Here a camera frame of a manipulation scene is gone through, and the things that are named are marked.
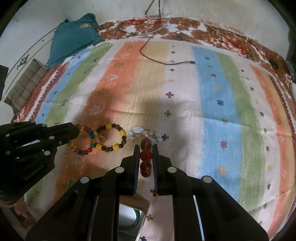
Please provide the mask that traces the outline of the person's left hand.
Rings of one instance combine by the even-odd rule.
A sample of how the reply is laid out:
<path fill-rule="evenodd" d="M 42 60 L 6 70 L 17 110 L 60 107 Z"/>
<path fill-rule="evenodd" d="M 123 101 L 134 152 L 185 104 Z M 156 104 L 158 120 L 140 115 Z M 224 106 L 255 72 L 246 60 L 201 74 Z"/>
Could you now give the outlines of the person's left hand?
<path fill-rule="evenodd" d="M 1 207 L 12 208 L 17 215 L 24 217 L 25 220 L 21 222 L 21 226 L 23 228 L 28 229 L 30 226 L 36 223 L 36 220 L 27 208 L 24 196 L 22 196 L 15 204 L 7 204 L 1 201 Z"/>

